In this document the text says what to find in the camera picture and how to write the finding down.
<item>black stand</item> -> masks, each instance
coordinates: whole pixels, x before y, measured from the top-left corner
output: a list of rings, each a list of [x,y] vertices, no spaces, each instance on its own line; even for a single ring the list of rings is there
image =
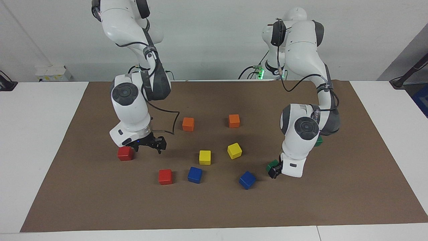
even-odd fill
[[[409,69],[409,71],[407,71],[407,73],[405,73],[403,75],[403,77],[401,77],[399,80],[396,81],[390,81],[392,87],[394,87],[394,89],[396,90],[403,90],[403,84],[404,82],[410,77],[412,76],[412,74],[414,74],[415,72],[417,72],[418,70],[420,70],[424,64],[428,62],[428,54],[425,54],[424,57],[422,57],[422,59],[420,59],[411,69]]]
[[[2,75],[0,75],[0,91],[12,91],[15,89],[18,82],[8,81]]]

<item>black cable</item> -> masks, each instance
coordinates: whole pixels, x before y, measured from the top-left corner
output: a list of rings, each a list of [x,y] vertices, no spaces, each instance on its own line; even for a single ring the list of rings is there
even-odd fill
[[[119,44],[116,44],[118,47],[121,47],[121,48],[123,48],[123,47],[128,47],[129,45],[133,45],[133,44],[142,44],[142,45],[144,45],[144,46],[149,46],[148,44],[146,44],[146,43],[143,43],[143,42],[130,42],[130,43],[127,43],[127,44],[124,44],[124,45],[119,45]]]
[[[293,88],[291,88],[291,90],[287,90],[287,88],[285,87],[284,81],[281,79],[282,86],[284,87],[285,91],[292,92],[303,80],[305,80],[306,78],[309,78],[311,76],[319,76],[319,77],[321,77],[321,75],[319,75],[319,74],[310,74],[310,75],[307,75],[307,76],[303,77],[303,79],[301,79]]]
[[[249,78],[250,78],[250,75],[251,75],[251,74],[253,74],[253,75],[254,75],[254,74],[258,74],[258,72],[255,72],[255,71],[254,71],[254,72],[251,72],[251,73],[248,75],[247,79],[249,79]]]
[[[5,72],[3,72],[1,70],[0,70],[0,72],[12,82],[12,79]]]
[[[283,30],[282,29],[282,25],[281,25],[281,22],[280,22],[280,20],[278,19],[278,23],[279,23],[279,36],[278,36],[278,47],[277,47],[277,49],[276,49],[276,62],[277,62],[277,65],[278,65],[278,73],[279,73],[279,76],[281,77],[281,80],[282,80],[282,71],[283,71],[283,67],[281,67],[281,64],[279,63],[279,47],[281,46],[280,44],[279,44],[279,42],[281,42],[281,33],[283,32],[283,31],[287,31],[287,30],[289,30],[290,28],[292,28],[292,27],[289,27],[289,28],[287,28],[287,27],[285,27],[285,30]]]
[[[238,79],[241,79],[241,77],[242,77],[242,75],[245,73],[245,71],[247,71],[247,70],[249,70],[249,69],[251,69],[251,68],[253,68],[253,66],[249,66],[249,67],[245,68],[245,69],[242,71],[242,73],[239,75]]]
[[[141,66],[139,66],[139,65],[134,65],[134,66],[132,66],[132,67],[128,70],[128,74],[130,74],[130,73],[131,73],[131,70],[132,70],[133,68],[137,68],[137,69],[140,69],[140,70],[150,70],[150,68],[146,69],[146,68],[143,68],[143,67],[141,67]]]
[[[130,74],[131,73],[131,70],[132,69],[134,69],[134,68],[136,68],[136,66],[134,65],[134,66],[132,66],[129,70],[128,70],[128,74]]]
[[[260,66],[260,65],[262,64],[262,61],[266,58],[266,56],[267,56],[267,54],[268,54],[268,53],[269,53],[269,50],[268,50],[268,51],[266,52],[266,54],[263,56],[262,60],[260,60],[260,62],[259,62],[259,64],[258,64],[258,66]]]
[[[174,73],[171,70],[166,70],[165,73],[171,73],[172,79],[175,81]]]
[[[169,110],[165,110],[165,109],[159,108],[159,107],[157,107],[157,106],[154,106],[152,103],[150,103],[150,102],[146,99],[146,97],[145,97],[145,95],[144,95],[144,94],[143,94],[143,98],[144,98],[144,100],[146,101],[146,103],[148,103],[151,107],[155,108],[156,110],[163,111],[163,112],[167,112],[167,113],[177,113],[177,115],[175,116],[175,119],[174,119],[174,123],[172,124],[172,132],[167,131],[167,130],[152,130],[152,132],[165,132],[165,133],[168,133],[168,134],[171,134],[171,135],[175,135],[175,124],[176,124],[176,122],[177,122],[178,116],[180,115],[180,112],[179,112],[179,111],[169,111]]]

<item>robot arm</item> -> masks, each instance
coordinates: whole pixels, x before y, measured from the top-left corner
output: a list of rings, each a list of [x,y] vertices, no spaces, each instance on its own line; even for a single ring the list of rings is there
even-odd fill
[[[306,157],[318,136],[333,134],[340,126],[330,73],[317,52],[324,28],[320,23],[306,20],[306,12],[302,8],[291,9],[284,19],[278,21],[283,22],[282,27],[272,24],[263,30],[269,52],[274,53],[268,56],[265,66],[274,75],[280,75],[280,68],[287,67],[291,72],[309,79],[317,88],[319,105],[290,104],[284,108],[280,127],[285,140],[282,142],[279,165],[269,171],[272,178],[280,173],[301,177]]]
[[[110,94],[120,123],[110,131],[119,146],[150,146],[159,153],[166,149],[165,139],[154,137],[151,117],[146,102],[165,99],[171,92],[171,83],[163,69],[155,42],[149,35],[150,15],[145,0],[93,0],[92,13],[101,23],[107,37],[119,47],[128,47],[141,64],[150,68],[127,75],[119,75],[112,83]]]

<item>yellow block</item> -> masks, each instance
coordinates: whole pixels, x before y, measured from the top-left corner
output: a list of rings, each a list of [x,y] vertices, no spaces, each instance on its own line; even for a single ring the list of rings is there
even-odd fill
[[[199,165],[211,165],[211,151],[199,151]]]
[[[242,155],[242,149],[238,143],[235,143],[227,147],[227,153],[229,153],[230,158],[233,160]]]

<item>electrical outlet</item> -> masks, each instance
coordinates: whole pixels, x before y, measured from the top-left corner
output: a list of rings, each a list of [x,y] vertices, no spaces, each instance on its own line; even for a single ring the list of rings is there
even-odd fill
[[[42,81],[70,81],[71,73],[65,66],[50,66],[36,68],[36,77],[38,82]]]

